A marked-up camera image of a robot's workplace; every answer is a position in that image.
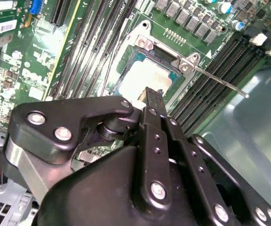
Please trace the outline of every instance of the ram slot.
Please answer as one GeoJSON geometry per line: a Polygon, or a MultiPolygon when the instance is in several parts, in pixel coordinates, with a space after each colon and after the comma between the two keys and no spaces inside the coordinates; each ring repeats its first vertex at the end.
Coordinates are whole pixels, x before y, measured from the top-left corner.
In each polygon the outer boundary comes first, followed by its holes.
{"type": "Polygon", "coordinates": [[[70,4],[71,1],[69,0],[56,0],[50,22],[56,26],[62,26],[69,11],[70,4]]]}
{"type": "MultiPolygon", "coordinates": [[[[246,67],[239,72],[237,76],[235,76],[232,80],[232,84],[238,85],[244,78],[245,76],[257,65],[257,63],[260,62],[260,58],[256,57],[253,58],[253,60],[246,65],[246,67]]],[[[190,136],[195,129],[211,114],[214,109],[219,106],[225,99],[226,97],[230,94],[230,89],[227,87],[223,88],[223,91],[220,93],[220,96],[218,98],[215,98],[210,104],[209,107],[204,110],[204,112],[200,113],[199,117],[196,117],[195,120],[193,121],[187,121],[187,127],[184,127],[184,134],[186,136],[190,136]]]]}
{"type": "MultiPolygon", "coordinates": [[[[227,82],[231,82],[234,77],[238,76],[238,74],[241,72],[242,68],[251,60],[251,58],[253,56],[254,56],[254,53],[252,53],[250,51],[248,51],[247,53],[242,55],[242,57],[238,61],[238,63],[235,64],[234,67],[231,68],[231,70],[227,70],[225,72],[227,74],[227,76],[224,80],[227,82]]],[[[205,99],[196,106],[197,109],[195,110],[195,112],[187,115],[187,117],[185,117],[183,119],[183,121],[180,122],[183,131],[186,131],[187,128],[189,127],[189,124],[191,124],[192,121],[197,119],[203,113],[203,111],[207,107],[210,106],[210,103],[212,103],[220,95],[220,93],[223,91],[224,88],[225,88],[225,86],[223,86],[220,83],[216,83],[212,87],[212,91],[210,91],[205,96],[205,99]]]]}
{"type": "MultiPolygon", "coordinates": [[[[230,53],[239,45],[238,40],[229,41],[220,53],[213,59],[213,61],[209,64],[206,71],[209,73],[214,73],[214,71],[221,65],[226,59],[229,57],[230,53]]],[[[200,89],[209,81],[204,75],[201,75],[198,80],[191,87],[189,92],[182,98],[182,100],[178,103],[178,105],[170,112],[170,115],[174,118],[178,116],[178,114],[182,111],[183,108],[186,108],[187,105],[192,101],[192,99],[197,95],[200,89]]]]}
{"type": "MultiPolygon", "coordinates": [[[[215,76],[218,78],[222,79],[224,72],[227,71],[231,65],[233,65],[239,58],[241,54],[246,50],[246,47],[236,44],[235,48],[232,49],[232,52],[229,52],[229,54],[224,58],[223,61],[215,64],[215,66],[210,70],[211,73],[213,73],[215,76]]],[[[179,121],[184,121],[184,116],[183,114],[187,111],[194,111],[195,106],[198,105],[205,94],[207,94],[211,87],[214,86],[217,82],[205,78],[206,81],[203,83],[202,86],[198,87],[196,90],[196,93],[192,96],[192,98],[188,101],[186,105],[183,105],[180,107],[180,112],[177,112],[174,115],[174,118],[179,122],[179,121]]]]}

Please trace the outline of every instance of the gray plastic panel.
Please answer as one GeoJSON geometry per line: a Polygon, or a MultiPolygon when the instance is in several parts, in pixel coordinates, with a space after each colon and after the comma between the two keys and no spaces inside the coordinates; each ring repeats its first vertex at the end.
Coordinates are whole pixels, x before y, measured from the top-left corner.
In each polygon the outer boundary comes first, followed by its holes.
{"type": "Polygon", "coordinates": [[[200,134],[271,205],[271,65],[243,90],[200,134]]]}

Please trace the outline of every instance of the blue connector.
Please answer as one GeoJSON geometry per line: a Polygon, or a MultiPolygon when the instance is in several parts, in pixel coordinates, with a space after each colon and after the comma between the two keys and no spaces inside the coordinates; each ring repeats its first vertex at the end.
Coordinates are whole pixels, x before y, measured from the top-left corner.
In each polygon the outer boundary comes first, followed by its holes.
{"type": "Polygon", "coordinates": [[[40,13],[41,5],[42,5],[42,0],[33,0],[30,13],[33,15],[40,13]]]}

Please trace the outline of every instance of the pcie slot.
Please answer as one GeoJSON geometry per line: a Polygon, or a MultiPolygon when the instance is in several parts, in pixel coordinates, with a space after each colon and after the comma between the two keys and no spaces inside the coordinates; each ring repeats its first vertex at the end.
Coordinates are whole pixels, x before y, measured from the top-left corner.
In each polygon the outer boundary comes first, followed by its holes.
{"type": "Polygon", "coordinates": [[[110,54],[115,51],[115,46],[116,46],[116,42],[119,38],[119,34],[120,34],[120,29],[125,21],[126,18],[129,18],[135,5],[136,5],[136,0],[131,0],[123,14],[122,14],[122,19],[120,20],[120,22],[118,23],[118,25],[113,29],[112,33],[114,34],[112,37],[111,37],[111,40],[108,44],[108,46],[106,47],[106,50],[104,52],[104,56],[103,58],[100,60],[99,62],[99,66],[95,69],[86,89],[85,89],[85,92],[84,92],[84,95],[83,97],[89,97],[89,95],[91,94],[91,92],[93,91],[93,88],[94,88],[94,85],[96,84],[98,78],[99,78],[99,75],[101,73],[101,70],[102,70],[102,67],[103,65],[105,64],[105,62],[107,61],[108,57],[110,56],[110,54]]]}
{"type": "Polygon", "coordinates": [[[106,38],[109,35],[109,31],[111,30],[111,28],[113,28],[113,25],[116,22],[116,18],[119,15],[119,12],[122,9],[123,5],[125,5],[124,0],[119,0],[119,1],[116,1],[115,4],[112,4],[112,8],[111,8],[110,12],[108,13],[108,16],[107,16],[105,22],[102,23],[101,32],[99,33],[99,35],[97,37],[97,40],[98,40],[96,42],[97,44],[93,48],[93,52],[91,53],[91,55],[88,59],[88,63],[84,69],[83,74],[79,78],[79,82],[78,82],[76,89],[74,89],[74,92],[72,95],[73,98],[77,98],[80,96],[81,90],[87,81],[88,74],[89,74],[89,72],[90,72],[90,70],[96,60],[98,52],[100,51],[101,47],[103,46],[104,42],[106,41],[106,38]]]}
{"type": "MultiPolygon", "coordinates": [[[[246,50],[246,47],[242,45],[237,45],[236,49],[233,49],[234,51],[229,52],[229,55],[224,58],[223,62],[220,62],[219,64],[216,64],[217,67],[212,68],[210,71],[214,75],[216,75],[218,78],[223,79],[223,76],[225,75],[224,72],[228,71],[230,69],[230,66],[233,65],[237,60],[239,59],[239,56],[243,54],[243,52],[246,50]]],[[[183,115],[185,111],[188,109],[194,110],[194,106],[198,105],[205,95],[208,94],[211,87],[214,86],[217,82],[212,79],[206,79],[205,83],[203,84],[203,87],[199,87],[196,90],[195,95],[193,95],[192,99],[187,103],[187,105],[183,105],[179,107],[180,112],[177,112],[174,116],[174,118],[177,121],[183,121],[184,119],[180,119],[180,117],[183,115]]]]}
{"type": "Polygon", "coordinates": [[[70,0],[56,0],[56,5],[50,19],[52,24],[55,24],[56,26],[62,26],[64,24],[70,3],[70,0]]]}
{"type": "MultiPolygon", "coordinates": [[[[242,58],[239,60],[239,62],[235,64],[231,70],[225,72],[228,73],[228,75],[226,78],[224,78],[224,80],[230,82],[235,76],[237,76],[242,71],[242,68],[251,60],[253,56],[254,53],[251,51],[244,54],[242,58]]],[[[189,126],[189,122],[199,117],[199,114],[202,113],[204,109],[210,105],[210,103],[223,91],[223,89],[224,89],[223,85],[221,85],[220,83],[216,83],[209,91],[209,93],[205,95],[203,103],[199,103],[195,106],[196,108],[195,113],[193,113],[192,111],[190,114],[188,114],[186,117],[183,117],[180,120],[180,124],[182,125],[183,131],[185,131],[186,128],[189,126]]]]}
{"type": "MultiPolygon", "coordinates": [[[[259,57],[253,58],[250,63],[246,65],[246,67],[238,74],[238,76],[234,76],[231,81],[232,84],[239,84],[242,79],[253,69],[253,67],[260,61],[259,57]]],[[[214,110],[214,108],[220,105],[224,99],[230,94],[230,90],[227,87],[224,87],[220,93],[218,93],[219,98],[214,98],[212,102],[209,103],[208,107],[205,108],[203,112],[197,112],[198,115],[194,120],[187,121],[187,128],[184,127],[184,134],[186,136],[190,136],[195,129],[208,117],[210,113],[214,110]]]]}
{"type": "MultiPolygon", "coordinates": [[[[222,55],[217,56],[207,67],[206,71],[210,73],[214,73],[214,71],[218,68],[220,64],[225,62],[227,58],[229,57],[230,53],[233,52],[233,50],[239,45],[238,40],[231,40],[229,41],[224,48],[222,49],[222,55]]],[[[206,84],[206,82],[209,81],[209,78],[207,78],[204,75],[201,75],[198,80],[195,82],[193,87],[189,90],[189,92],[183,97],[183,99],[180,101],[180,103],[173,109],[171,112],[171,116],[176,118],[178,114],[182,111],[182,108],[187,107],[187,105],[192,101],[192,99],[196,96],[196,94],[199,92],[199,90],[206,84]]]]}
{"type": "Polygon", "coordinates": [[[99,1],[98,10],[95,13],[93,21],[90,23],[90,29],[82,40],[83,47],[81,47],[81,52],[79,52],[80,55],[78,55],[77,63],[75,64],[74,69],[71,72],[67,83],[65,84],[64,92],[62,94],[65,98],[69,97],[72,86],[80,70],[81,63],[83,62],[84,57],[87,53],[88,44],[92,41],[94,34],[96,33],[97,28],[104,16],[105,9],[109,5],[109,2],[110,1],[99,1]]]}
{"type": "Polygon", "coordinates": [[[77,47],[78,47],[78,42],[82,37],[82,32],[85,30],[85,28],[87,26],[91,27],[91,25],[93,24],[92,11],[93,11],[94,5],[95,5],[95,1],[90,1],[86,15],[85,15],[84,19],[82,20],[82,24],[80,26],[80,32],[77,34],[75,42],[73,43],[73,47],[72,47],[72,49],[70,51],[70,55],[68,57],[68,61],[64,67],[64,71],[62,72],[62,76],[61,76],[60,81],[58,83],[56,99],[58,99],[62,95],[63,89],[67,86],[67,83],[72,79],[71,74],[67,78],[67,73],[68,73],[69,67],[72,64],[72,61],[74,59],[74,55],[79,56],[81,53],[81,49],[77,49],[77,47]]]}

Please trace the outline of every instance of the motherboard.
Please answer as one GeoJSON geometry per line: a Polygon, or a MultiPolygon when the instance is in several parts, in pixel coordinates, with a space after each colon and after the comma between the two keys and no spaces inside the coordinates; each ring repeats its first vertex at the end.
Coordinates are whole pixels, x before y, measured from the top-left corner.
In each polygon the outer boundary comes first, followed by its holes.
{"type": "Polygon", "coordinates": [[[241,88],[270,58],[269,0],[0,0],[0,130],[22,103],[150,87],[188,136],[236,95],[207,73],[241,88]]]}

